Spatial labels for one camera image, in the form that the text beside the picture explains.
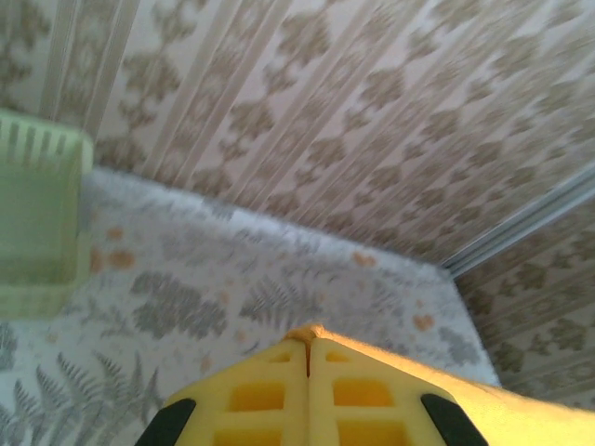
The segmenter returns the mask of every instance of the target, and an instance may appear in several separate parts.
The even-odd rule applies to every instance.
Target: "patterned wallpaper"
[[[457,284],[505,387],[595,410],[595,199]]]
[[[0,0],[0,105],[441,261],[593,161],[589,0]]]

